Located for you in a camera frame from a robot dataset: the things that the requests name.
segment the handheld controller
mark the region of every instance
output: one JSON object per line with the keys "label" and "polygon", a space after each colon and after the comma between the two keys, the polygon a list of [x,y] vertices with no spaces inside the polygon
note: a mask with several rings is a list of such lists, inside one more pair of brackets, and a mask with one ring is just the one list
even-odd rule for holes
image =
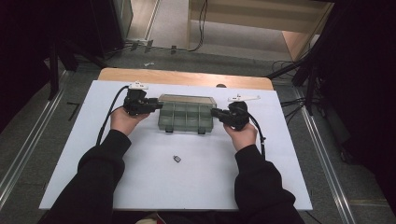
{"label": "handheld controller", "polygon": [[147,94],[143,91],[145,89],[148,87],[140,82],[129,86],[123,107],[130,116],[149,114],[163,108],[163,102],[159,102],[158,98],[145,98]]}
{"label": "handheld controller", "polygon": [[212,108],[210,114],[212,117],[218,118],[220,122],[241,131],[249,122],[248,105],[244,101],[233,102],[228,105],[228,108],[230,110]]}

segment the plastic organizer box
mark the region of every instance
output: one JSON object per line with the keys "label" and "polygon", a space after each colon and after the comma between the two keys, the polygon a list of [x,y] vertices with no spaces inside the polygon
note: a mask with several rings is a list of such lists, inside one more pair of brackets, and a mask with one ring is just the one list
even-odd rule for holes
{"label": "plastic organizer box", "polygon": [[173,131],[211,133],[213,118],[211,108],[216,108],[212,97],[163,94],[158,126],[167,133]]}

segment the white board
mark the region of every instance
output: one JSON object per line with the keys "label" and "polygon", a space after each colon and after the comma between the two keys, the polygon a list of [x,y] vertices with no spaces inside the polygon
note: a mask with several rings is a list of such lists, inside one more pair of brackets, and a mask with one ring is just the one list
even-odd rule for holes
{"label": "white board", "polygon": [[[82,155],[95,145],[99,129],[118,90],[130,83],[94,81],[49,182],[40,209],[50,209],[77,172]],[[149,84],[146,97],[161,94],[211,96],[226,109],[228,97],[261,97],[247,101],[248,111],[266,137],[266,159],[282,174],[283,187],[296,197],[294,206],[311,210],[300,165],[275,91]],[[122,105],[126,91],[115,107]],[[238,174],[235,150],[222,123],[214,119],[212,133],[165,133],[158,128],[159,111],[138,124],[123,159],[125,172],[114,193],[114,208],[122,210],[235,210],[233,184]],[[109,130],[106,126],[104,136]],[[181,162],[173,157],[179,156]]]}

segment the person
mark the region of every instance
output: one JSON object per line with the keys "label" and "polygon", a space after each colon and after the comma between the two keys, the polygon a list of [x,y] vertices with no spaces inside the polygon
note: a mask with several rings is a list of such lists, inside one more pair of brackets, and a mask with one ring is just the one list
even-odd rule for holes
{"label": "person", "polygon": [[[82,156],[77,174],[38,223],[136,223],[150,217],[145,212],[113,211],[113,192],[124,171],[122,156],[131,145],[128,135],[148,116],[129,116],[123,108],[115,110],[103,143]],[[293,206],[294,196],[282,188],[279,171],[257,149],[255,127],[249,123],[241,131],[227,125],[224,129],[236,150],[239,174],[234,198],[239,211],[159,212],[154,219],[166,224],[304,223]]]}

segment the wooden table edge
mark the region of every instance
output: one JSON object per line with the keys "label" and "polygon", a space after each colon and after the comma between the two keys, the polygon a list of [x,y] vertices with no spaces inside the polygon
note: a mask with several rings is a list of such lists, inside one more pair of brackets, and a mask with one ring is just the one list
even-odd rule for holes
{"label": "wooden table edge", "polygon": [[151,69],[104,68],[98,80],[141,81],[154,84],[191,86],[212,86],[223,84],[227,88],[273,91],[272,82],[267,77],[241,77],[208,73],[191,73]]}

